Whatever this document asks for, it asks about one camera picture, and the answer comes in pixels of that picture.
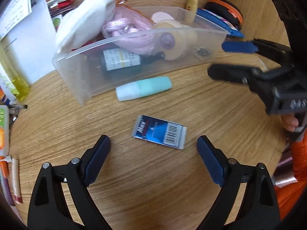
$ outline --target barcode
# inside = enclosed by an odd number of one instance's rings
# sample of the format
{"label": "barcode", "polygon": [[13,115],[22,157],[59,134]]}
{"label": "barcode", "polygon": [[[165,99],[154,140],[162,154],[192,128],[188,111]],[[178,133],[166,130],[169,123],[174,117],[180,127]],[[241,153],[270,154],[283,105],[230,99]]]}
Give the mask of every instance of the barcode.
{"label": "barcode", "polygon": [[182,125],[176,123],[167,123],[166,133],[163,144],[178,147]]}

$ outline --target white cloth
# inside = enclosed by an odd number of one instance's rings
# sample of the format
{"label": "white cloth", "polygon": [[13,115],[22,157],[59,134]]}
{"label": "white cloth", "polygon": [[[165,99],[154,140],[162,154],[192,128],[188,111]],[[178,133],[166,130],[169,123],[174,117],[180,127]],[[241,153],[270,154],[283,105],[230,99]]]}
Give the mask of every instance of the white cloth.
{"label": "white cloth", "polygon": [[56,32],[56,52],[69,52],[96,37],[114,16],[116,0],[84,0],[67,13]]}

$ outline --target orange jacket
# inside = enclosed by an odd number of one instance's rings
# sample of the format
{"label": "orange jacket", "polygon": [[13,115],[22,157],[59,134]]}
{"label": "orange jacket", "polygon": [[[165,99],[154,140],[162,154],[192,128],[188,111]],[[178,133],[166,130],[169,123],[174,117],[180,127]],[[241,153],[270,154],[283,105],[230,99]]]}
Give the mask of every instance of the orange jacket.
{"label": "orange jacket", "polygon": [[293,158],[294,177],[298,182],[282,188],[275,186],[281,219],[284,219],[290,212],[307,186],[307,132],[305,132],[303,141],[293,143],[290,149]]}

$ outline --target small black object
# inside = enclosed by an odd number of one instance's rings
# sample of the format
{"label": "small black object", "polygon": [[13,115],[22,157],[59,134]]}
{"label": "small black object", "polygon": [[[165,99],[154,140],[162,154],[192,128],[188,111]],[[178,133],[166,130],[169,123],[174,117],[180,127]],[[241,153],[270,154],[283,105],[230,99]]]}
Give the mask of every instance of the small black object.
{"label": "small black object", "polygon": [[205,7],[220,17],[229,21],[237,30],[241,30],[243,25],[243,15],[241,11],[227,0],[209,0]]}

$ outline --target blue clamp pad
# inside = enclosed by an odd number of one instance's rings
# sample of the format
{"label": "blue clamp pad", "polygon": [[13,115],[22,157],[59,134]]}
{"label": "blue clamp pad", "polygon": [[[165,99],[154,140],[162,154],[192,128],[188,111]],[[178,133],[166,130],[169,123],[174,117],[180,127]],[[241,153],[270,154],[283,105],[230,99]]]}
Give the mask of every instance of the blue clamp pad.
{"label": "blue clamp pad", "polygon": [[102,135],[93,148],[88,149],[81,157],[83,166],[83,184],[88,187],[93,183],[111,149],[110,138]]}
{"label": "blue clamp pad", "polygon": [[228,169],[226,156],[221,150],[216,149],[206,136],[199,137],[196,145],[213,182],[223,187]]}
{"label": "blue clamp pad", "polygon": [[222,49],[233,53],[256,53],[259,50],[251,41],[225,41]]}

